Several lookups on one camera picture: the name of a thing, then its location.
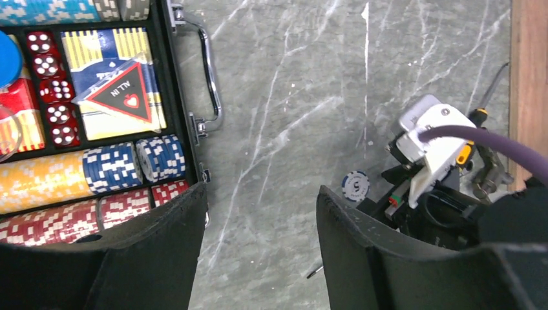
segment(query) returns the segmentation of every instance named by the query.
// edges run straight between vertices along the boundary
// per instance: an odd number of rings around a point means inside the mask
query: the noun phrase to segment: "gray marble floor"
[[[510,1],[202,0],[226,122],[199,148],[213,173],[191,309],[329,309],[315,199],[394,161],[400,112],[432,93],[473,109],[509,60]],[[211,114],[198,38],[181,40],[188,104]],[[486,126],[507,133],[508,81]]]

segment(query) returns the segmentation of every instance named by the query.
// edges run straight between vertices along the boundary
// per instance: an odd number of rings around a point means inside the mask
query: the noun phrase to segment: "die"
[[[80,145],[78,127],[70,123],[52,126],[51,134],[53,143],[57,148]]]
[[[32,61],[34,71],[41,79],[57,77],[65,78],[65,71],[59,61],[52,54],[39,54]]]
[[[53,42],[53,35],[50,32],[34,31],[26,35],[26,44],[33,54],[57,52]]]
[[[62,125],[76,117],[71,103],[54,103],[46,109],[46,118],[51,124]]]
[[[45,79],[40,82],[39,88],[44,103],[70,101],[74,98],[72,85],[64,79]]]

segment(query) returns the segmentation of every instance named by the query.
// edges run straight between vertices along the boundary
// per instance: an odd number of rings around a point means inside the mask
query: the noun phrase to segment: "case handle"
[[[197,32],[202,44],[202,61],[204,62],[205,80],[209,89],[209,97],[213,105],[214,119],[197,118],[192,112],[190,117],[195,129],[195,143],[199,145],[200,138],[206,138],[209,132],[218,130],[224,119],[222,100],[218,89],[213,52],[211,50],[211,39],[204,22],[197,16],[184,12],[183,6],[167,0],[168,7],[173,13],[170,15],[172,31],[178,35],[185,32]]]

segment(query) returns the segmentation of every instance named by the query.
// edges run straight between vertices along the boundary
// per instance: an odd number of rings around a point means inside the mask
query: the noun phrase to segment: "metal screw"
[[[175,10],[175,19],[177,21],[180,21],[183,19],[183,10],[181,10],[180,8]]]

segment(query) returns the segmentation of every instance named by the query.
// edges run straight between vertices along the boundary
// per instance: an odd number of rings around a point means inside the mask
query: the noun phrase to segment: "blue cap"
[[[0,88],[15,82],[23,69],[23,56],[19,47],[0,31]]]

